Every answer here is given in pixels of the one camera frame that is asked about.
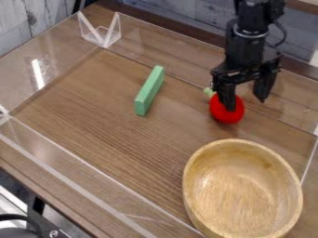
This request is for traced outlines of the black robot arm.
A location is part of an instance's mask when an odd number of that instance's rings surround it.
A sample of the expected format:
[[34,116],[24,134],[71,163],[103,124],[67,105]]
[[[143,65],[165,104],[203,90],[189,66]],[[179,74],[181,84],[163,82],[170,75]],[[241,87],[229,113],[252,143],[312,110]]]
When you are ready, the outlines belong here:
[[234,0],[237,17],[226,25],[225,60],[211,70],[211,89],[225,110],[237,109],[237,86],[254,81],[254,95],[269,98],[280,73],[288,31],[278,19],[285,0]]

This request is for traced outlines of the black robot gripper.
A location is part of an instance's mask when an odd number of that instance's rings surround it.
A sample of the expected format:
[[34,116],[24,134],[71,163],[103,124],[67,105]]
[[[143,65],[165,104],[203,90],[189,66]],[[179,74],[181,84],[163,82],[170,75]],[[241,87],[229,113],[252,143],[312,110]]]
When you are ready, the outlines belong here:
[[280,72],[281,52],[266,42],[269,31],[249,32],[235,21],[226,26],[225,60],[211,70],[211,88],[218,89],[226,111],[237,109],[237,85],[254,83],[261,102],[269,98]]

